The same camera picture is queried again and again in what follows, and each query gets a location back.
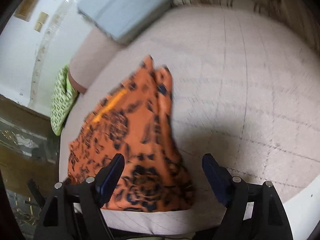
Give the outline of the green checkered cushion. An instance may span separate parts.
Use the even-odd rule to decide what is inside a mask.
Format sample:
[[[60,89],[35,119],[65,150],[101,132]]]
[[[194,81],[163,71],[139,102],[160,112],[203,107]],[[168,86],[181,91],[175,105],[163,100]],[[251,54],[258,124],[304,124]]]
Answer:
[[[51,98],[50,124],[56,136],[60,136],[64,122],[78,96],[78,92],[71,85],[68,73],[68,64],[59,70]]]

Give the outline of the light blue grey pillow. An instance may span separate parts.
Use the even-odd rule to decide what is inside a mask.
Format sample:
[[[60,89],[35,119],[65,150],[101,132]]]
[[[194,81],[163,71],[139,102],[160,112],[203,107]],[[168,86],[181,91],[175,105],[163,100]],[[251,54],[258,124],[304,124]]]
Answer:
[[[80,0],[78,12],[120,44],[129,44],[171,8],[173,0]]]

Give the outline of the pink quilted bed cover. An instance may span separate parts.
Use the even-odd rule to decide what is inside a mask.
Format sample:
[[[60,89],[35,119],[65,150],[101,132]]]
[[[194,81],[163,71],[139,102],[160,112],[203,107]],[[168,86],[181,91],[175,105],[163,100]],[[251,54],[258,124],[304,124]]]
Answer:
[[[319,57],[284,25],[251,12],[180,7],[117,52],[69,114],[59,178],[86,115],[146,55],[174,78],[173,135],[197,201],[179,212],[105,210],[108,226],[178,235],[217,225],[225,210],[201,168],[211,153],[249,183],[271,181],[294,239],[307,239],[319,222]]]

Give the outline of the pink quilted bolster pillow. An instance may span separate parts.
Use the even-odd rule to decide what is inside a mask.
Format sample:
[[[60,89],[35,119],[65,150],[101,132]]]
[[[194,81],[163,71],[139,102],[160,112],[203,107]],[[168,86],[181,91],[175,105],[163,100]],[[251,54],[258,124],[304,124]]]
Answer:
[[[85,94],[100,72],[124,48],[124,45],[94,27],[69,64],[68,78],[73,88]]]

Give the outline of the dark wooden glass cabinet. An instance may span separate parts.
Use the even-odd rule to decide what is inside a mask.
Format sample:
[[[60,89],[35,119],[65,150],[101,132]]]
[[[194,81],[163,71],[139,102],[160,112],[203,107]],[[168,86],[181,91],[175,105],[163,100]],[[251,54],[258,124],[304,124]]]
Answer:
[[[33,239],[41,209],[29,187],[46,197],[57,181],[60,139],[49,118],[1,96],[1,179],[18,228],[12,233]]]

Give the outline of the orange black floral garment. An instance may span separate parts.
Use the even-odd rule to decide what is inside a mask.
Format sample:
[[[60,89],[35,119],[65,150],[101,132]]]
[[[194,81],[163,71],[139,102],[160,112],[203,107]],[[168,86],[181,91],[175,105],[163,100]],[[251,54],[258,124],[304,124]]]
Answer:
[[[105,96],[69,144],[68,178],[95,176],[120,153],[125,166],[105,209],[166,212],[190,209],[195,187],[171,133],[172,76],[146,56]]]

